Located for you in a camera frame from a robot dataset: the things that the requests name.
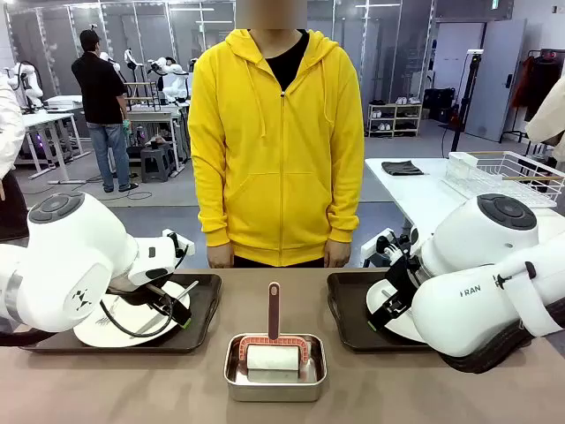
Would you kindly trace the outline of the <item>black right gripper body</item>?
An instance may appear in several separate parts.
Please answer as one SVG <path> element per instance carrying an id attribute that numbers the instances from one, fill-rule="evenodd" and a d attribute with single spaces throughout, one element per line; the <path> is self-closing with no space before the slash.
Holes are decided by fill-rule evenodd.
<path id="1" fill-rule="evenodd" d="M 417 256 L 402 256 L 390 266 L 385 278 L 396 289 L 385 305 L 392 310 L 407 310 L 417 289 L 430 274 Z"/>

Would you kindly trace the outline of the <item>white round plate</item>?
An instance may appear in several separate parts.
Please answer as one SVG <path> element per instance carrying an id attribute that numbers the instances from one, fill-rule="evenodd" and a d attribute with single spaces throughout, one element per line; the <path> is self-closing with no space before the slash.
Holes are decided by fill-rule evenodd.
<path id="1" fill-rule="evenodd" d="M 368 312 L 374 313 L 382 304 L 396 294 L 396 288 L 387 280 L 382 279 L 373 284 L 367 291 L 365 296 L 365 303 Z M 399 337 L 404 337 L 413 342 L 424 343 L 424 340 L 419 335 L 414 321 L 412 318 L 411 310 L 401 314 L 399 317 L 389 321 L 384 325 L 384 329 L 394 333 Z"/>
<path id="2" fill-rule="evenodd" d="M 131 332 L 135 332 L 153 316 L 153 308 L 145 305 L 129 305 L 117 295 L 106 294 L 102 301 L 114 319 Z M 181 327 L 175 325 L 172 329 L 166 329 L 160 335 L 130 339 L 130 335 L 121 331 L 112 322 L 103 327 L 97 326 L 95 322 L 104 316 L 107 315 L 98 305 L 81 324 L 73 329 L 75 337 L 83 344 L 95 348 L 126 348 L 153 341 L 160 336 L 168 335 L 173 330 L 181 329 Z"/>

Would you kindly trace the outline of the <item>dark brown serving tray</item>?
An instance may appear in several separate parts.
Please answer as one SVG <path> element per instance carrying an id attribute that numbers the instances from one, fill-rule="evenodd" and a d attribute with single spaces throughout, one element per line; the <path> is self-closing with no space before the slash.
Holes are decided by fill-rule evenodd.
<path id="1" fill-rule="evenodd" d="M 205 340 L 207 328 L 212 320 L 220 298 L 222 280 L 215 274 L 174 274 L 165 284 L 179 284 L 187 288 L 199 281 L 190 293 L 192 319 L 187 327 L 173 330 L 168 335 L 153 341 L 126 348 L 95 348 L 83 344 L 74 335 L 73 329 L 56 333 L 38 344 L 25 349 L 37 353 L 77 354 L 77 353 L 175 353 L 184 354 L 198 348 Z"/>
<path id="2" fill-rule="evenodd" d="M 328 276 L 328 306 L 342 344 L 357 353 L 431 352 L 432 349 L 392 331 L 373 330 L 367 320 L 365 296 L 387 269 L 353 269 Z"/>

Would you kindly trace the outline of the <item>pink lint roller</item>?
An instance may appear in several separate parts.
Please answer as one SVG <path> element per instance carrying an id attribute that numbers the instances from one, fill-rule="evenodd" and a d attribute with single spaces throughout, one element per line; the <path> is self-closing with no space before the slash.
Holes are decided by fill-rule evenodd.
<path id="1" fill-rule="evenodd" d="M 239 362 L 249 382 L 265 384 L 298 383 L 310 359 L 310 345 L 301 336 L 280 333 L 281 286 L 268 286 L 267 334 L 247 335 L 239 342 Z"/>

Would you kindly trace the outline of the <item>grey cloth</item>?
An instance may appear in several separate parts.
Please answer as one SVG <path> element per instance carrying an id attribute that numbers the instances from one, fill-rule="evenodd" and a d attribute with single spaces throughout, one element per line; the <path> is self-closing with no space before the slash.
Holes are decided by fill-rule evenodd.
<path id="1" fill-rule="evenodd" d="M 421 176 L 424 174 L 412 161 L 383 162 L 381 168 L 385 173 L 393 177 Z"/>

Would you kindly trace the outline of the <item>person's left forearm yellow sleeve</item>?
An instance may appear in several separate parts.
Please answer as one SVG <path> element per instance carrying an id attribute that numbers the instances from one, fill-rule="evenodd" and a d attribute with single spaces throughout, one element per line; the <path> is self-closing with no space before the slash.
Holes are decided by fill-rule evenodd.
<path id="1" fill-rule="evenodd" d="M 363 165 L 338 170 L 332 181 L 328 221 L 332 241 L 350 243 L 359 225 L 358 204 L 363 182 Z"/>

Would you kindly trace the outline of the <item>person's right hand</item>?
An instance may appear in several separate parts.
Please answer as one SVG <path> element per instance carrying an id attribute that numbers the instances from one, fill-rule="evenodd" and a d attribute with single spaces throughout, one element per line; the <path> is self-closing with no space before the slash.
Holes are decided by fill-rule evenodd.
<path id="1" fill-rule="evenodd" d="M 234 253 L 231 243 L 207 247 L 207 262 L 211 269 L 230 269 L 234 266 Z"/>

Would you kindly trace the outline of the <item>person's left hand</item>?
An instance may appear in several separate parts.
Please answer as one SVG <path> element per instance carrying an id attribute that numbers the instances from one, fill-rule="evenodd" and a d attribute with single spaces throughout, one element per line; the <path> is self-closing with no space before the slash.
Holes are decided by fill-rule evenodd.
<path id="1" fill-rule="evenodd" d="M 343 268 L 350 260 L 351 244 L 328 240 L 325 245 L 324 266 Z"/>

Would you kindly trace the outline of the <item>silver table knife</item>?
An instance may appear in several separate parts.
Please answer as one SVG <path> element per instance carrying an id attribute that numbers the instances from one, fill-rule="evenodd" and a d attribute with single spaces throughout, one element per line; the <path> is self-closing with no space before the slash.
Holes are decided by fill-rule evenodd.
<path id="1" fill-rule="evenodd" d="M 134 338 L 148 338 L 154 335 L 160 335 L 165 331 L 169 325 L 174 322 L 172 318 L 173 309 L 176 305 L 182 306 L 183 300 L 188 295 L 188 293 L 199 284 L 199 281 L 191 283 L 187 288 L 181 291 L 175 299 L 172 301 L 172 306 L 169 308 L 167 316 L 164 317 L 162 314 L 156 314 L 148 322 L 143 324 L 139 329 L 137 329 L 130 339 Z"/>

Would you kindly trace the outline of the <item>white side table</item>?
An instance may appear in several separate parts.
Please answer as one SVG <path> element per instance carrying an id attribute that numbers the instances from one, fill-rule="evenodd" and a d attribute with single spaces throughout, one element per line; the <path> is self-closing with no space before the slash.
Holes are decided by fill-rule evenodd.
<path id="1" fill-rule="evenodd" d="M 411 247 L 430 276 L 496 264 L 510 255 L 565 264 L 565 217 L 516 181 L 461 187 L 443 177 L 448 159 L 416 159 L 421 176 L 393 177 L 384 159 L 367 166 L 418 230 Z"/>

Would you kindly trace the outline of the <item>black equipment cases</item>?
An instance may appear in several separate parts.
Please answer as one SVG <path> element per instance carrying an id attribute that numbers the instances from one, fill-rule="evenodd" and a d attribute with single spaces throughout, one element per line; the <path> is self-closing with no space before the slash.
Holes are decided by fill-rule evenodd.
<path id="1" fill-rule="evenodd" d="M 428 118 L 447 123 L 451 118 L 455 93 L 453 87 L 426 89 L 423 108 L 428 111 Z"/>

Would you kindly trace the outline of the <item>white background desk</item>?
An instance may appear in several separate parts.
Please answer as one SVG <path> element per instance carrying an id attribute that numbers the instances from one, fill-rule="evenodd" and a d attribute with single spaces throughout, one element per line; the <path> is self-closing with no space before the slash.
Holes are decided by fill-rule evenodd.
<path id="1" fill-rule="evenodd" d="M 67 164 L 75 162 L 91 154 L 82 146 L 73 113 L 48 113 L 45 111 L 27 114 L 23 122 L 28 132 L 38 132 L 41 135 L 43 150 L 46 158 L 38 160 L 32 157 L 35 173 L 29 175 L 29 180 L 35 180 L 57 170 L 59 177 L 48 182 L 49 186 L 84 185 L 85 179 L 71 178 Z"/>

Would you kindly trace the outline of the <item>white flat box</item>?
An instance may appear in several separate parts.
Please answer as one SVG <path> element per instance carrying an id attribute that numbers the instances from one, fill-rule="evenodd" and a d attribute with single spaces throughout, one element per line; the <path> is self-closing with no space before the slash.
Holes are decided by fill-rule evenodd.
<path id="1" fill-rule="evenodd" d="M 81 95 L 57 95 L 44 101 L 50 110 L 80 110 L 83 108 Z"/>

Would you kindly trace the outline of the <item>person in white sleeve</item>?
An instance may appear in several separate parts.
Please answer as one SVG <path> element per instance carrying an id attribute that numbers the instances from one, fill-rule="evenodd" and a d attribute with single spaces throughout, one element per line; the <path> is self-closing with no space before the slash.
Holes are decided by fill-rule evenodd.
<path id="1" fill-rule="evenodd" d="M 26 202 L 13 173 L 25 135 L 19 103 L 0 74 L 0 243 L 28 237 Z"/>

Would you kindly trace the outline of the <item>black clothes rack with garments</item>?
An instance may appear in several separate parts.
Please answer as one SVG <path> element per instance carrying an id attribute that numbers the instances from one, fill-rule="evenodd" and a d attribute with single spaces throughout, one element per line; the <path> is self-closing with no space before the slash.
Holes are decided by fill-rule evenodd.
<path id="1" fill-rule="evenodd" d="M 518 142 L 528 136 L 517 129 L 519 110 L 525 110 L 524 122 L 529 122 L 537 113 L 541 103 L 561 77 L 565 65 L 565 49 L 531 49 L 522 62 L 516 90 L 511 106 L 515 110 L 512 131 Z"/>

